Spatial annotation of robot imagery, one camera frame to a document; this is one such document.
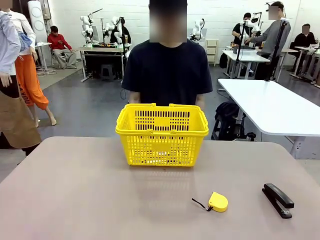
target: gray jacket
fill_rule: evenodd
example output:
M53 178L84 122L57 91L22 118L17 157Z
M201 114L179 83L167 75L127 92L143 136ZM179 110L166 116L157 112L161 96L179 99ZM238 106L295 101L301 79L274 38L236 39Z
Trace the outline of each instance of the gray jacket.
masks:
M0 11L0 71L16 75L15 61L21 44L10 15Z
M261 43L265 41L261 53L270 54L270 58L272 58L272 55L276 47L280 26L281 26L281 20L276 20L273 23L271 23L270 27L267 30L265 30L261 36L253 37L251 40L252 43ZM291 30L291 26L290 26L290 23L288 22L288 24L285 26L283 30L277 55L281 54L281 51L286 44L290 30Z

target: red jacket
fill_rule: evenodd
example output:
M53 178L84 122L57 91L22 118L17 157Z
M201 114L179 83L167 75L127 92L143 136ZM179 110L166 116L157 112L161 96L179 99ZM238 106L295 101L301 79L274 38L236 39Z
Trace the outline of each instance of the red jacket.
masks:
M50 47L51 49L66 49L65 46L68 49L72 49L72 47L66 42L64 36L62 36L61 34L58 34L58 36L55 36L53 34L50 33L50 35L48 36L48 43L51 43Z

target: basket rim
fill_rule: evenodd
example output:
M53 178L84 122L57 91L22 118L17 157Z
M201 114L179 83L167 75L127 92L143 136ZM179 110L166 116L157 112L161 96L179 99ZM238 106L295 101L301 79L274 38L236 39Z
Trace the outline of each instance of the basket rim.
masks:
M125 112L129 108L133 107L153 107L153 108L193 108L197 109L199 114L200 114L200 119L201 122L205 128L203 131L182 131L182 130L171 130L171 131L161 131L161 132L155 132L152 129L148 130L124 130L120 129L119 125L123 119L123 116ZM128 103L124 106L124 108L121 110L118 119L116 121L116 127L115 127L115 132L119 135L143 135L143 136L149 136L149 135L154 135L154 136L177 136L177 137L185 137L185 136L190 136L190 137L205 137L209 133L209 127L208 127L208 121L205 116L205 113L201 110L199 106L196 105L182 105L182 104L173 104L171 103L169 106L157 106L155 103Z

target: yellow basket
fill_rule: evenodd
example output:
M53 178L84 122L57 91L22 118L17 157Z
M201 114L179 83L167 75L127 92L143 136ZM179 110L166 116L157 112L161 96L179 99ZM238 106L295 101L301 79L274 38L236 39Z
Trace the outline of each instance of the yellow basket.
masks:
M208 121L200 107L127 104L116 121L129 165L192 167Z

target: mannequin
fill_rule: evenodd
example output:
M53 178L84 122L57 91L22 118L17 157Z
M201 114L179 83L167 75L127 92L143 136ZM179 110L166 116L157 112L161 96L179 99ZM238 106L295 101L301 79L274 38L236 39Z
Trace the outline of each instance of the mannequin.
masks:
M16 78L15 60L21 45L11 17L0 11L0 129L10 145L28 156L41 138L28 114Z
M39 118L36 113L35 104L38 108L45 110L50 118L51 125L54 126L57 124L57 121L48 107L48 99L40 88L36 71L35 61L38 59L35 51L36 34L23 14L11 11L9 8L3 9L3 11L11 15L11 20L15 27L21 32L25 31L27 36L32 40L29 49L20 52L15 61L16 76L22 98L29 107L36 128L39 126Z

